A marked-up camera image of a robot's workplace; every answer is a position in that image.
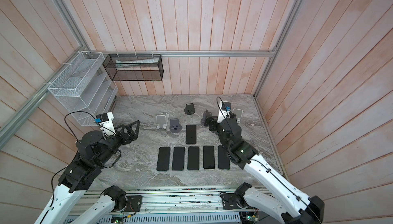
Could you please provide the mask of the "purple phone stand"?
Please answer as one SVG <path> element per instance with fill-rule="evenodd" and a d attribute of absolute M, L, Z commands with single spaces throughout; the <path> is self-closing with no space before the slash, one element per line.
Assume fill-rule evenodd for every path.
<path fill-rule="evenodd" d="M 196 144 L 197 143 L 197 126 L 194 124 L 186 126 L 186 144 Z"/>

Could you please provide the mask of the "dark grey phone stand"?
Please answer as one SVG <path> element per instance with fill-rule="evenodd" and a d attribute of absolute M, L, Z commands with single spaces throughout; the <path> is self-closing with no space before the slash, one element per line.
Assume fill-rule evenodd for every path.
<path fill-rule="evenodd" d="M 186 115 L 193 115 L 195 113 L 195 108 L 193 103 L 187 103 L 184 112 Z"/>

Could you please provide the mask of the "white folding phone stand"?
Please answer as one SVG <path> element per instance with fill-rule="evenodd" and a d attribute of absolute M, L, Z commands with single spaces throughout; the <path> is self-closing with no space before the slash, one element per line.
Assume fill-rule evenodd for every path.
<path fill-rule="evenodd" d="M 240 120 L 241 120 L 242 115 L 243 115 L 243 110 L 242 110 L 242 109 L 234 108 L 234 109 L 232 110 L 232 112 L 236 115 L 237 122 L 240 123 Z"/>

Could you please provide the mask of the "white phone front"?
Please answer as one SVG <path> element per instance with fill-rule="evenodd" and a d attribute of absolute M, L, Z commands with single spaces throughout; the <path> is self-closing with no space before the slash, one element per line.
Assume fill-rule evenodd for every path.
<path fill-rule="evenodd" d="M 203 146 L 203 168 L 215 169 L 215 148 L 213 146 Z"/>

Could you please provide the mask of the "blue phone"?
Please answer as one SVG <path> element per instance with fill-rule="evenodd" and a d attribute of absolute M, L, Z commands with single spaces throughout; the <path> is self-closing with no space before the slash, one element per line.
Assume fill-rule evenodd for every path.
<path fill-rule="evenodd" d="M 157 171 L 168 171 L 169 170 L 169 161 L 171 155 L 170 147 L 160 147 L 158 160 L 157 160 Z"/>

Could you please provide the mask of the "black phone stand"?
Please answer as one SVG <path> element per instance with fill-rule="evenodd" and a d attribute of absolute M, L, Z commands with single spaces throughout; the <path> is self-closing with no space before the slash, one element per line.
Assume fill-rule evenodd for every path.
<path fill-rule="evenodd" d="M 188 148 L 188 170 L 199 170 L 200 168 L 200 148 L 196 146 L 190 146 Z"/>

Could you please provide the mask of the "green phone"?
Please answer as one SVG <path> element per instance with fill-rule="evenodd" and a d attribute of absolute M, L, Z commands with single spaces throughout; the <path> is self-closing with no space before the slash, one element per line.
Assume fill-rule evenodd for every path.
<path fill-rule="evenodd" d="M 175 147 L 173 153 L 172 170 L 183 171 L 185 160 L 185 147 Z"/>

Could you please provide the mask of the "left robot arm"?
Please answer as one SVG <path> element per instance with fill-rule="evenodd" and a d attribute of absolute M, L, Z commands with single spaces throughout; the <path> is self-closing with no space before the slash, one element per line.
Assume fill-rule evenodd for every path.
<path fill-rule="evenodd" d="M 79 199 L 91 187 L 94 180 L 106 169 L 110 158 L 121 153 L 120 146 L 138 139 L 140 121 L 120 125 L 109 135 L 91 131 L 76 142 L 78 152 L 72 162 L 60 170 L 57 186 L 52 197 L 37 218 L 37 224 L 62 224 Z M 99 200 L 74 220 L 75 224 L 95 224 L 112 211 L 125 212 L 128 205 L 126 192 L 117 186 L 105 189 Z"/>

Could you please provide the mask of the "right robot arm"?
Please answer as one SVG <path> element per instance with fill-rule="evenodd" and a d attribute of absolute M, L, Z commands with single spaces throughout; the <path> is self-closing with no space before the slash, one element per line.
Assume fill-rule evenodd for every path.
<path fill-rule="evenodd" d="M 271 195 L 259 193 L 248 183 L 235 191 L 237 205 L 254 207 L 281 224 L 321 224 L 325 204 L 318 196 L 310 197 L 278 173 L 264 157 L 242 138 L 236 118 L 206 118 L 204 126 L 215 132 L 230 161 L 254 176 Z"/>

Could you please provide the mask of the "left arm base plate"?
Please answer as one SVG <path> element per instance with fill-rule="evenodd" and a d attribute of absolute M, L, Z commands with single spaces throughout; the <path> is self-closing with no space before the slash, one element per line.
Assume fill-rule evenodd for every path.
<path fill-rule="evenodd" d="M 142 204 L 142 195 L 125 195 L 115 200 L 114 212 L 139 212 Z"/>

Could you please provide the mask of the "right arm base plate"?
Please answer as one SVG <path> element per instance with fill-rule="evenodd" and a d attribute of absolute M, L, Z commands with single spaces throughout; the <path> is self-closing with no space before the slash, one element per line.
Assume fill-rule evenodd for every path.
<path fill-rule="evenodd" d="M 235 193 L 220 192 L 219 196 L 224 210 L 256 209 L 256 207 L 247 204 L 242 196 Z"/>

